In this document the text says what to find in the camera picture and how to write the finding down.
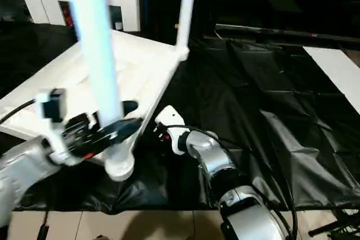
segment white sheet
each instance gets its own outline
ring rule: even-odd
[[[139,108],[128,117],[144,117],[142,132],[167,87],[178,60],[174,47],[112,30],[118,86],[122,100],[136,100]],[[66,88],[67,116],[97,111],[87,67],[77,43],[0,100],[0,117],[32,99],[43,88]],[[21,110],[0,126],[0,131],[29,139],[42,134],[35,105]],[[128,140],[131,148],[135,136]]]

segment tile floor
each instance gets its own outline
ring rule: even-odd
[[[291,215],[283,213],[290,223]],[[36,239],[43,212],[14,212],[9,239]],[[326,240],[326,235],[310,238],[307,232],[335,220],[329,211],[298,212],[299,240]],[[222,240],[217,211],[126,211],[109,216],[101,212],[50,212],[47,240],[92,240],[99,235],[111,240]]]

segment cable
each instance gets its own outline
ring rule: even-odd
[[[33,104],[35,102],[34,99],[31,99],[30,101],[25,102],[24,104],[20,105],[18,108],[12,110],[9,112],[6,116],[0,119],[0,125],[3,124],[6,120],[8,120],[11,116],[16,114],[17,112],[21,111],[22,109],[28,107],[29,105]]]
[[[289,227],[289,224],[287,223],[287,221],[285,220],[285,218],[281,215],[281,213],[279,211],[277,211],[275,209],[275,207],[272,207],[274,212],[276,213],[276,215],[280,218],[281,222],[283,223],[283,225],[285,226],[285,229],[287,230],[288,234],[289,234],[289,237],[292,239],[292,240],[296,240],[297,237],[298,237],[298,217],[297,217],[297,214],[296,214],[296,208],[295,208],[295,205],[294,205],[294,199],[293,199],[293,195],[291,193],[291,190],[290,190],[290,187],[289,187],[289,184],[288,182],[286,181],[286,178],[284,178],[284,182],[285,182],[285,185],[282,185],[281,183],[278,182],[278,180],[276,179],[275,177],[275,174],[273,172],[273,170],[265,163],[265,161],[257,154],[255,153],[254,151],[252,151],[251,149],[247,148],[247,147],[243,147],[243,146],[240,146],[239,143],[237,142],[234,142],[232,140],[229,140],[229,139],[226,139],[226,138],[217,138],[216,136],[214,136],[213,134],[209,133],[209,132],[206,132],[206,131],[203,131],[199,128],[196,128],[194,126],[188,126],[188,125],[168,125],[168,126],[165,126],[167,129],[169,128],[187,128],[189,130],[194,130],[194,131],[197,131],[197,132],[200,132],[200,133],[203,133],[211,138],[213,138],[225,151],[226,153],[229,155],[229,157],[231,159],[232,158],[232,153],[229,151],[229,149],[227,147],[224,146],[224,144],[221,142],[221,141],[224,141],[224,142],[227,142],[227,143],[230,143],[246,152],[248,152],[249,154],[251,154],[252,156],[255,157],[255,159],[257,160],[257,162],[261,163],[264,168],[266,168],[270,173],[271,173],[271,177],[279,184],[280,188],[281,188],[281,192],[282,194],[284,195],[285,197],[285,200],[286,200],[286,203],[288,204],[288,207],[290,207],[290,211],[291,211],[291,215],[292,215],[292,233],[291,233],[291,230],[290,230],[290,227]],[[286,194],[288,194],[290,196],[290,199],[287,200],[285,196],[285,192],[284,192],[284,189],[282,187],[286,187]]]

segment white robotic arm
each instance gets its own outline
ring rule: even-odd
[[[171,137],[174,153],[187,152],[200,163],[223,218],[221,230],[226,239],[285,239],[282,226],[241,177],[215,134],[210,137],[181,127],[184,121],[172,106],[163,109],[155,121]]]
[[[87,115],[81,114],[63,125],[64,99],[63,89],[38,95],[35,102],[48,125],[46,134],[13,147],[0,158],[0,228],[9,224],[11,211],[33,184],[58,172],[61,165],[74,166],[121,143],[142,122],[124,119],[100,128],[98,122],[90,126]],[[130,112],[137,103],[125,101],[123,106]]]

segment black plastic sheet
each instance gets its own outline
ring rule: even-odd
[[[286,177],[299,210],[360,207],[360,116],[302,48],[221,40],[193,40],[190,47],[154,117],[172,105],[186,124],[256,151],[277,176]],[[102,167],[83,162],[31,187],[18,210],[211,208],[197,162],[173,154],[153,127],[151,121],[134,150],[135,169],[127,181],[113,182]],[[16,143],[1,137],[2,151]],[[284,209],[268,171],[247,152],[226,145],[239,170]]]

